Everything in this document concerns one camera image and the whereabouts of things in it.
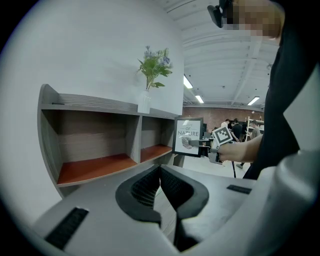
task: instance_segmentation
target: wall shelf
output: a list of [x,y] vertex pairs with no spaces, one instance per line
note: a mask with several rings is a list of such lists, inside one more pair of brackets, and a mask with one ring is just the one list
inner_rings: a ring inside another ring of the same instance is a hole
[[150,114],[139,113],[137,111],[129,110],[119,110],[115,108],[106,108],[101,106],[86,106],[86,105],[66,105],[66,104],[41,104],[42,110],[69,110],[69,111],[89,111],[89,112],[101,112],[101,113],[114,113],[114,114],[123,114],[123,115],[133,115],[133,116],[142,116],[142,117],[153,117],[161,119],[170,119],[174,120],[175,115],[161,115],[157,113],[157,110],[150,110]]
[[144,163],[146,161],[152,161],[170,152],[172,152],[172,147],[161,145],[161,144],[146,147],[141,149],[140,161],[141,163]]
[[136,104],[40,89],[37,128],[48,174],[62,197],[79,185],[143,163],[174,164],[175,117]]
[[126,154],[66,162],[62,165],[57,185],[65,187],[91,182],[106,175],[128,170],[136,165],[137,163]]

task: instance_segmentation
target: black slot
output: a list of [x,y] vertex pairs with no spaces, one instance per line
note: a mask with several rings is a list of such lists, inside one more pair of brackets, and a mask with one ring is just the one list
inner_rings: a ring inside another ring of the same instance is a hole
[[244,194],[247,194],[249,195],[250,192],[251,192],[251,188],[247,188],[247,187],[243,187],[243,186],[236,186],[236,185],[229,185],[227,187],[228,190],[233,190],[233,191],[236,191],[236,192],[239,192],[239,193],[244,193]]
[[58,226],[51,231],[45,240],[63,250],[88,213],[85,209],[74,208]]

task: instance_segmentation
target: floor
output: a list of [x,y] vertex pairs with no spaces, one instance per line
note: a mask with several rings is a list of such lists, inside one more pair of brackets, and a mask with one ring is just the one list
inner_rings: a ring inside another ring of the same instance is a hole
[[[234,163],[235,175],[237,178],[241,179],[248,168],[250,163],[245,163],[243,169],[236,166],[238,162]],[[232,168],[231,161],[225,161],[222,165],[211,163],[208,157],[191,157],[185,156],[183,168],[193,170],[196,172],[201,172],[205,174],[212,174],[224,177],[234,177],[234,170]],[[161,187],[158,189],[153,209],[161,214],[161,230],[164,235],[167,236],[171,243],[174,242],[175,228],[176,228],[176,211],[173,209],[169,203],[165,193],[162,191]]]
[[[235,175],[237,178],[242,179],[246,171],[250,167],[250,163],[246,162],[243,165],[243,169],[236,166],[239,162],[234,163]],[[215,164],[209,161],[208,157],[191,157],[185,156],[183,162],[183,168],[193,170],[204,174],[213,174],[224,177],[234,177],[234,170],[232,168],[231,161],[224,161],[222,165]]]

